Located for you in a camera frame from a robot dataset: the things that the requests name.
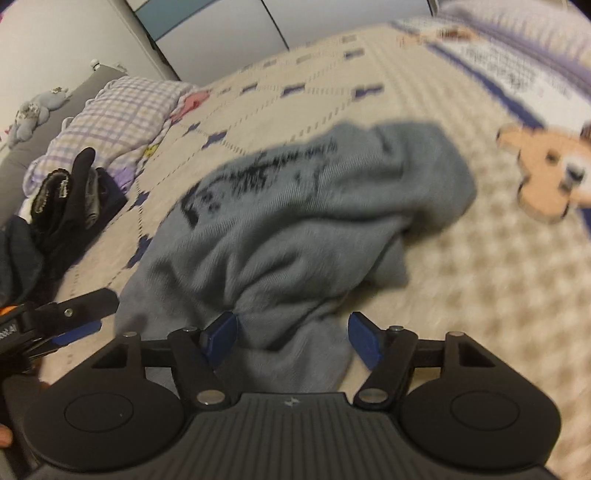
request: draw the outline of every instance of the bedspread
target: bedspread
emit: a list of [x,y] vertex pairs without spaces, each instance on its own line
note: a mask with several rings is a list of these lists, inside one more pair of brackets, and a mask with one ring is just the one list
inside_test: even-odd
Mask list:
[[[542,388],[563,430],[549,467],[566,480],[591,471],[591,85],[453,18],[416,18],[337,35],[251,65],[208,87],[210,98],[173,125],[139,166],[129,202],[66,275],[59,300],[137,269],[175,202],[241,155],[325,133],[435,122],[478,187],[441,235],[407,245],[409,285],[364,287],[342,307],[421,338],[462,330]],[[48,358],[55,380],[112,337]],[[355,359],[342,385],[367,376]]]

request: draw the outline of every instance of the human hand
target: human hand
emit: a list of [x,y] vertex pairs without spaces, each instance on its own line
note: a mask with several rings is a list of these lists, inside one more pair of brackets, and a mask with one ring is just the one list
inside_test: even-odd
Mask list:
[[8,448],[12,445],[12,430],[0,424],[0,448]]

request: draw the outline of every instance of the bolt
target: bolt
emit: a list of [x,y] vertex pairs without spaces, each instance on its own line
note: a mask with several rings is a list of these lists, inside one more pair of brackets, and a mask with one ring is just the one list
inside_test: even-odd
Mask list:
[[359,399],[363,403],[383,403],[388,399],[388,394],[381,388],[366,388],[359,392]]
[[219,390],[204,390],[197,394],[197,401],[203,405],[217,405],[225,399],[226,396]]

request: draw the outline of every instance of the stuffed animal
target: stuffed animal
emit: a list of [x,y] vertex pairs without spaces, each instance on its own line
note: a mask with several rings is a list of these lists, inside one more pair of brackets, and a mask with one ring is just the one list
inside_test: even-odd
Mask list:
[[47,122],[49,112],[57,110],[69,97],[67,88],[57,87],[23,103],[8,132],[8,146],[12,148],[19,142],[29,140],[33,136],[33,130]]

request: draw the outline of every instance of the gray cloth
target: gray cloth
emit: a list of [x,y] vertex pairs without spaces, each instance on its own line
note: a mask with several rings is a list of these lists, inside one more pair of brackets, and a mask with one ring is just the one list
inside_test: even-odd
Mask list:
[[363,280],[404,286],[402,233],[451,224],[475,195],[462,157],[430,124],[341,124],[240,158],[162,222],[121,294],[116,331],[165,338],[232,310],[241,332],[218,371],[226,385],[332,390],[350,359],[337,306]]

